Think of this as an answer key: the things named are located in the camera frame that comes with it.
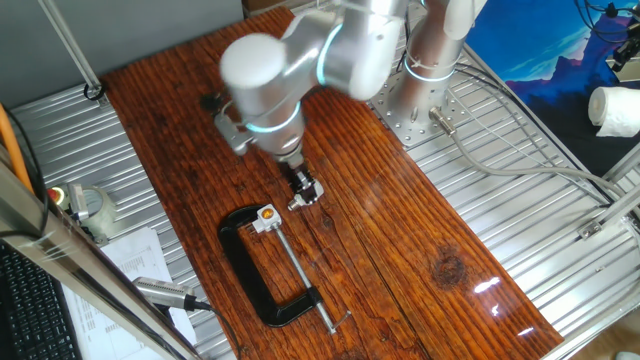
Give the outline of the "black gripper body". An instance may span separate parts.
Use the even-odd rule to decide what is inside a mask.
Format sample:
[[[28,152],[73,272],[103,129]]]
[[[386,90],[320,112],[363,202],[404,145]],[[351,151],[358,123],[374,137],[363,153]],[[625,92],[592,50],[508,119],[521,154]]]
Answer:
[[[313,177],[305,161],[297,165],[287,163],[285,165],[285,176],[291,186],[311,186],[313,183]]]

